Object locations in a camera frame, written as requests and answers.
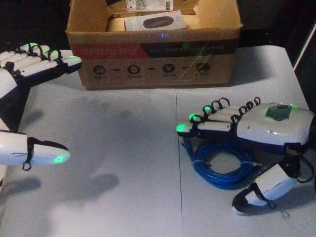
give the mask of blue cable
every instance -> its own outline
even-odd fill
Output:
[[[194,170],[208,183],[217,188],[225,190],[241,188],[244,184],[243,181],[245,181],[251,171],[253,171],[252,153],[236,143],[209,143],[200,146],[193,152],[191,143],[185,139],[182,146],[187,150],[191,162],[193,163]],[[208,163],[207,158],[214,152],[231,154],[237,157],[240,162],[245,163],[241,163],[238,169],[229,173],[217,173],[206,165],[206,163]]]

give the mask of qr code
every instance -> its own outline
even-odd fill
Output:
[[[136,1],[136,10],[145,10],[146,9],[146,0],[137,0]]]

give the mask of white robotic hand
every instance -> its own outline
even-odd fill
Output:
[[[0,114],[19,98],[19,89],[32,87],[81,67],[79,57],[63,57],[59,50],[47,45],[28,43],[15,51],[0,53]],[[58,143],[27,138],[26,134],[9,131],[0,119],[0,164],[61,164],[70,158],[68,149]]]
[[[214,143],[238,142],[247,149],[284,155],[234,198],[233,210],[238,214],[251,212],[252,206],[268,204],[274,208],[273,200],[296,184],[309,182],[315,174],[304,157],[307,149],[316,144],[316,117],[309,110],[280,103],[261,104],[259,97],[245,106],[231,106],[228,99],[221,98],[204,106],[203,114],[191,114],[189,120],[191,123],[177,126],[179,136]],[[301,161],[312,171],[307,180],[301,178]]]

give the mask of brown box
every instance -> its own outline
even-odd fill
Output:
[[[87,89],[201,86],[230,80],[241,22],[235,0],[175,0],[187,29],[126,32],[126,1],[73,0],[67,36]]]

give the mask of white table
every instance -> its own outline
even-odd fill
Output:
[[[194,172],[175,127],[222,96],[307,108],[285,50],[275,46],[238,49],[227,87],[86,91],[74,73],[33,88],[20,131],[64,144],[72,160],[29,172],[9,167],[0,236],[314,236],[312,183],[283,197],[278,210],[237,216],[238,191]]]

